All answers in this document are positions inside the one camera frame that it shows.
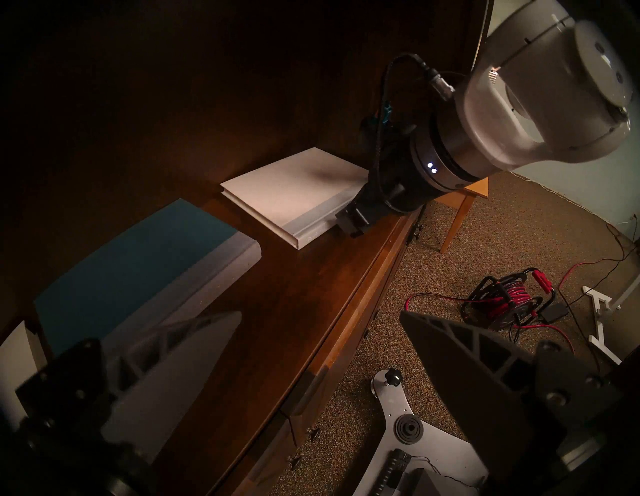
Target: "white book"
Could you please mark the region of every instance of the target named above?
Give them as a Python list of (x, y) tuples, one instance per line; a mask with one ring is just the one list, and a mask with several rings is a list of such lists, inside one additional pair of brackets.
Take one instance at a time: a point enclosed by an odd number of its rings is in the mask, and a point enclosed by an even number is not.
[(368, 174), (310, 148), (223, 182), (222, 194), (299, 250), (336, 224)]
[(24, 322), (0, 344), (0, 415), (15, 431), (27, 413), (15, 390), (47, 365), (40, 338)]

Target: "drawer knob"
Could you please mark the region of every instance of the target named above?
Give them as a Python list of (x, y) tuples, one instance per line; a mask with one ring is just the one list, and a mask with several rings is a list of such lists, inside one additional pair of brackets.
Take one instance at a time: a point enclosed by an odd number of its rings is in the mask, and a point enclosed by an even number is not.
[(311, 442), (315, 441), (320, 435), (320, 427), (317, 427), (315, 429), (312, 429), (311, 427), (307, 428), (307, 434), (309, 434)]
[(301, 456), (297, 456), (295, 458), (292, 458), (291, 456), (287, 457), (287, 461), (291, 464), (291, 470), (296, 470), (300, 466), (301, 460)]
[(385, 379), (387, 380), (387, 385), (390, 386), (400, 386), (400, 382), (402, 382), (402, 374), (397, 369), (389, 369), (385, 374)]

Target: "white wall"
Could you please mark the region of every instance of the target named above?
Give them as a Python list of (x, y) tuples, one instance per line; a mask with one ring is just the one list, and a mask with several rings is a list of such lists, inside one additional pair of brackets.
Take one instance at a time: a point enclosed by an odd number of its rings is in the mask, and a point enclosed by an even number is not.
[[(495, 0), (489, 33), (526, 3), (524, 0)], [(633, 214), (640, 217), (640, 103), (635, 94), (630, 114), (630, 135), (607, 157), (584, 164), (538, 162), (515, 172), (583, 205), (631, 238), (635, 221), (630, 218)], [(541, 140), (533, 123), (518, 117), (527, 132)]]

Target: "teal book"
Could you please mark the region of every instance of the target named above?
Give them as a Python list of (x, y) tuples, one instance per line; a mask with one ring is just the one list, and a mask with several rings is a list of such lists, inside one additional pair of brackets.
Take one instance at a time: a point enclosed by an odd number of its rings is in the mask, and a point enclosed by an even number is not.
[(260, 257), (256, 240), (180, 199), (101, 246), (34, 303), (55, 355), (87, 337), (114, 353), (132, 334), (196, 317)]

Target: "book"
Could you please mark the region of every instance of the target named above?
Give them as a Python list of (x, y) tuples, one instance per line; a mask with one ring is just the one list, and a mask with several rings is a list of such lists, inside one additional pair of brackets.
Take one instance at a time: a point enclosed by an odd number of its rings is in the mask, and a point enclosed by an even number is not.
[(222, 193), (298, 250), (333, 227), (369, 172), (319, 148), (222, 183)]
[(179, 199), (101, 246), (34, 303), (55, 355), (87, 337), (108, 355), (134, 333), (196, 317), (260, 257), (256, 240)]
[(0, 412), (13, 430), (27, 415), (15, 390), (46, 364), (40, 338), (24, 322), (0, 344)]

